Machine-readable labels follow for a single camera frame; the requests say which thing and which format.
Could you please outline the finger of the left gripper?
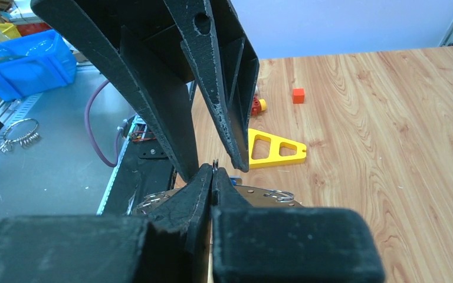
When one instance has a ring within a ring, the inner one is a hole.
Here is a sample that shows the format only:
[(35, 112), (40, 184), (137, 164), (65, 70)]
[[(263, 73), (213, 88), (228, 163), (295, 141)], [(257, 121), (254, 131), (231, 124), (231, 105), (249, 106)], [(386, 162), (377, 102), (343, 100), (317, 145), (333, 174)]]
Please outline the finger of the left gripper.
[(231, 1), (165, 1), (232, 166), (249, 171), (248, 125), (260, 62)]
[(163, 1), (32, 1), (149, 125), (188, 182), (199, 169), (182, 36)]

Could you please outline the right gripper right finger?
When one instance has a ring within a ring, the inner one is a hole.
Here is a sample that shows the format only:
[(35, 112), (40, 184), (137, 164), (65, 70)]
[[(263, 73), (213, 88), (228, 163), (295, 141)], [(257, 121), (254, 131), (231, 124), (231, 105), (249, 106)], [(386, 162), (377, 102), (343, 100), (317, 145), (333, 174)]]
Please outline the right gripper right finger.
[(212, 175), (215, 282), (384, 282), (366, 221), (346, 208), (256, 208)]

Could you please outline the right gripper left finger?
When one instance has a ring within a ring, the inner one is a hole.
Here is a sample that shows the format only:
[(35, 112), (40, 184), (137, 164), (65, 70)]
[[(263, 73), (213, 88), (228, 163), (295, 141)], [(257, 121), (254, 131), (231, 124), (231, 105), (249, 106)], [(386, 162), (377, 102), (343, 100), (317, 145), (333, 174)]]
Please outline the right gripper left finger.
[(213, 172), (147, 215), (0, 221), (0, 282), (206, 282)]

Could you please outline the grey metal keyring disc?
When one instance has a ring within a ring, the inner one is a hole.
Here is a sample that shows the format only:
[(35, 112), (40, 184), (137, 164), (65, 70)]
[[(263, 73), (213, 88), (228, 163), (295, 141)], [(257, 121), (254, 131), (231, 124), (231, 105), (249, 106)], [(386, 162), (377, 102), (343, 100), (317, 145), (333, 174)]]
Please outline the grey metal keyring disc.
[[(236, 188), (239, 194), (254, 207), (303, 207), (300, 202), (295, 200), (294, 195), (290, 192), (241, 185), (236, 185), (234, 188)], [(129, 215), (146, 215), (166, 202), (180, 190), (181, 188), (178, 188), (147, 195), (144, 197), (142, 203), (136, 205), (132, 211), (129, 212)]]

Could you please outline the spare metal keyring bunch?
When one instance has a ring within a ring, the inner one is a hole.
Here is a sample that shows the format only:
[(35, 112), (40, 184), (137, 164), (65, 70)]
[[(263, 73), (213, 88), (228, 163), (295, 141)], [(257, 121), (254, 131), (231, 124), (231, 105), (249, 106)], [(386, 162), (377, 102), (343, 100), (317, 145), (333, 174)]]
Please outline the spare metal keyring bunch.
[(8, 153), (15, 147), (24, 149), (39, 142), (41, 136), (38, 132), (40, 123), (33, 118), (25, 118), (11, 123), (2, 134), (0, 152)]

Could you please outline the small red yellow toy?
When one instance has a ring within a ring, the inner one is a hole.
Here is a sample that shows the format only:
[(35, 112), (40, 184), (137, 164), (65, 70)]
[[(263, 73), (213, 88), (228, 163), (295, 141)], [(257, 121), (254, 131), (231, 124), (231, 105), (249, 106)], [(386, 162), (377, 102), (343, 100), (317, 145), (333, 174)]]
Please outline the small red yellow toy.
[(251, 116), (257, 116), (262, 112), (266, 111), (267, 103), (263, 98), (254, 97), (251, 106)]

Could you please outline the yellow triangular toy block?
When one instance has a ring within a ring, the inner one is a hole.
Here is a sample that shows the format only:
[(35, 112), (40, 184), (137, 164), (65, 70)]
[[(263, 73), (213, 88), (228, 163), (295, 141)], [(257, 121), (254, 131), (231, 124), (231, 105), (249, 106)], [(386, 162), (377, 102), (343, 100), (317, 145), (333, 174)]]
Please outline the yellow triangular toy block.
[[(253, 158), (255, 142), (258, 140), (262, 140), (270, 144), (268, 156), (266, 158)], [(300, 164), (304, 163), (307, 158), (307, 146), (305, 144), (276, 136), (274, 134), (269, 134), (261, 130), (251, 128), (248, 129), (248, 146), (250, 169)], [(281, 148), (294, 150), (294, 154), (286, 156), (280, 155)]]

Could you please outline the orange cube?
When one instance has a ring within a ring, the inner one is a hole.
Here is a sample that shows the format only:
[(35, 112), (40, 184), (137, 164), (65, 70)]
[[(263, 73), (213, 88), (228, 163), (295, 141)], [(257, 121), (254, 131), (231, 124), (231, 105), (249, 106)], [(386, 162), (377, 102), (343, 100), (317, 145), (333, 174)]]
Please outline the orange cube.
[(303, 104), (305, 101), (306, 93), (303, 88), (294, 88), (292, 91), (293, 104)]

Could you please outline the blue plastic bin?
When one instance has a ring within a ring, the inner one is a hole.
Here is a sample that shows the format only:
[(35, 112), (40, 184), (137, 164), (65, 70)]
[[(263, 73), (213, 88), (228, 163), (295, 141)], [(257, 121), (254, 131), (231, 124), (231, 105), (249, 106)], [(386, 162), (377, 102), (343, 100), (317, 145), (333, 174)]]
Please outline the blue plastic bin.
[(55, 30), (0, 42), (0, 99), (12, 101), (74, 82), (77, 60)]

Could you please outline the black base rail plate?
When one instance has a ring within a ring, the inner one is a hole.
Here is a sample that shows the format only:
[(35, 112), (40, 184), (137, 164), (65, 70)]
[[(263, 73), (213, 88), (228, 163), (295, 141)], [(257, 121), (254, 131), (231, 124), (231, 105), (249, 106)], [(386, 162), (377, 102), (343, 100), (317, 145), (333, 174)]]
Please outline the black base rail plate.
[(128, 133), (129, 125), (123, 134), (130, 143), (103, 214), (129, 215), (145, 196), (172, 190), (175, 184), (176, 170), (148, 126)]

